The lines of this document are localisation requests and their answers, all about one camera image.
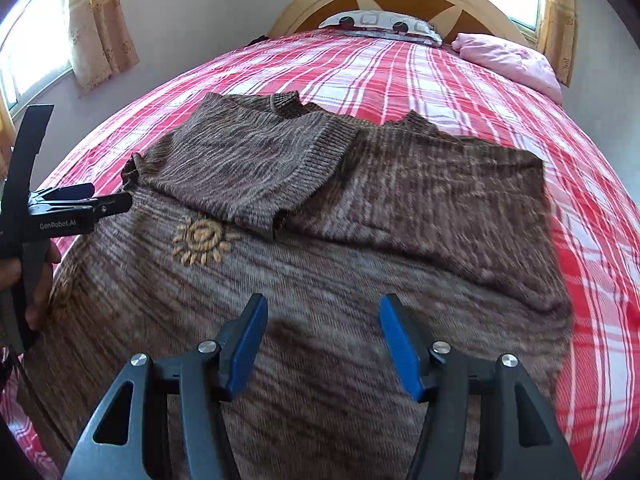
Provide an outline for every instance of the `blue gripper pad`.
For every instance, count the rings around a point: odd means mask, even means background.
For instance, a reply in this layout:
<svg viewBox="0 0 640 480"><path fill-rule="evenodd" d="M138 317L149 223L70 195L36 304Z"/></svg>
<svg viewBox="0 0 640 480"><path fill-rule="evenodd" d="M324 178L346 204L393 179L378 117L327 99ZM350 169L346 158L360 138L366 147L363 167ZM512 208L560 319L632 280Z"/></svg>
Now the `blue gripper pad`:
<svg viewBox="0 0 640 480"><path fill-rule="evenodd" d="M423 401L425 388L421 377L428 373L431 358L428 335L421 333L423 327L409 317L395 294L387 294L380 300L380 326L402 387L413 400Z"/></svg>
<svg viewBox="0 0 640 480"><path fill-rule="evenodd" d="M246 388L268 316L266 298L252 294L240 317L231 322L232 331L223 344L218 364L219 384L228 400Z"/></svg>

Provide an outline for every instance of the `hand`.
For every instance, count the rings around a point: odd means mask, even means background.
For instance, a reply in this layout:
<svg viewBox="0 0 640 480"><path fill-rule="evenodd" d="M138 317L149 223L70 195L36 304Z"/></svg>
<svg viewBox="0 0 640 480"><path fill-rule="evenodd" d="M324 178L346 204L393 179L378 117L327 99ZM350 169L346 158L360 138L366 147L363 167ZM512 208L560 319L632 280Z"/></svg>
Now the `hand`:
<svg viewBox="0 0 640 480"><path fill-rule="evenodd" d="M42 266L42 274L40 281L33 291L33 303L27 307L24 317L27 320L31 330L37 330L44 322L47 310L49 308L49 295L51 286L53 285L53 267L52 264L60 263L60 251L53 241L49 245L47 251L47 261ZM0 260L0 290L11 287L20 279L22 267L20 260L17 258L9 258Z"/></svg>

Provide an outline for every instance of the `curtain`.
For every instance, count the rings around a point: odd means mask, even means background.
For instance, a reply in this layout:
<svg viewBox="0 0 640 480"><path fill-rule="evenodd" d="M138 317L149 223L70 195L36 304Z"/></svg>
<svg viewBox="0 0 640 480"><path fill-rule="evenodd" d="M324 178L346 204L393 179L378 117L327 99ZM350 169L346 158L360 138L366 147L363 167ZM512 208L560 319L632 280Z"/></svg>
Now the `curtain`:
<svg viewBox="0 0 640 480"><path fill-rule="evenodd" d="M576 27L575 0L546 0L536 47L551 63L558 81L567 86L574 66Z"/></svg>
<svg viewBox="0 0 640 480"><path fill-rule="evenodd" d="M140 62L120 0L65 0L71 67L83 92Z"/></svg>
<svg viewBox="0 0 640 480"><path fill-rule="evenodd" d="M11 159L11 147L15 142L14 122L9 115L9 108L6 105L2 85L0 85L0 177L5 178Z"/></svg>

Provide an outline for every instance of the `wooden headboard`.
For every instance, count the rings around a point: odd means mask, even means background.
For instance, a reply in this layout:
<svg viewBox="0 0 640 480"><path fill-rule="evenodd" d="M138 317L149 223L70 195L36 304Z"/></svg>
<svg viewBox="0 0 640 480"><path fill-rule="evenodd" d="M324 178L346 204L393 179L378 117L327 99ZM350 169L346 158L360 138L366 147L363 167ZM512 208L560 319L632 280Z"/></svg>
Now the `wooden headboard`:
<svg viewBox="0 0 640 480"><path fill-rule="evenodd" d="M527 44L518 27L489 0L295 0L273 25L270 38L313 30L338 12L358 9L391 10L426 20L445 43L459 32L473 32Z"/></svg>

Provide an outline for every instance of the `red and white plaid bedspread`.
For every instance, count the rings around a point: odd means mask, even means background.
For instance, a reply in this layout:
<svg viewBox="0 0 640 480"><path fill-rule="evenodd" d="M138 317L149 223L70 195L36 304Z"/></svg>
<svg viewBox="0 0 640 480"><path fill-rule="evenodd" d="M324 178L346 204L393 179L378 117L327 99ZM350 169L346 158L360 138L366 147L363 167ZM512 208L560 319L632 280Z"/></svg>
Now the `red and white plaid bedspread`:
<svg viewBox="0 0 640 480"><path fill-rule="evenodd" d="M413 109L446 132L545 161L550 232L575 309L556 413L582 477L603 479L640 426L640 215L589 137L537 92L443 50L308 32L230 52L155 89L89 134L43 186L93 182L98 194L113 192L129 155L181 124L206 92L293 89L376 123ZM60 240L63 251L70 244ZM50 468L12 391L0 412L27 454Z"/></svg>

